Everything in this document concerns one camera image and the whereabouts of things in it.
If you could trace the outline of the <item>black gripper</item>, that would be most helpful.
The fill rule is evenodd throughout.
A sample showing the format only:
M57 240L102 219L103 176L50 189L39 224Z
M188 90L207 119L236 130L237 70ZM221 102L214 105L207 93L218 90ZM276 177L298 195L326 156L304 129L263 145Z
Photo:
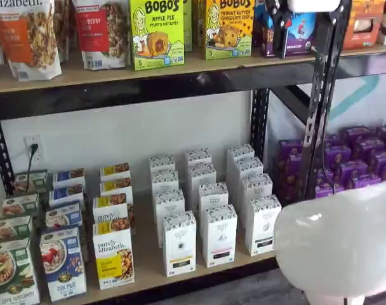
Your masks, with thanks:
M265 0L265 6L274 25L274 55L280 59L285 59L288 22L292 16L288 0Z

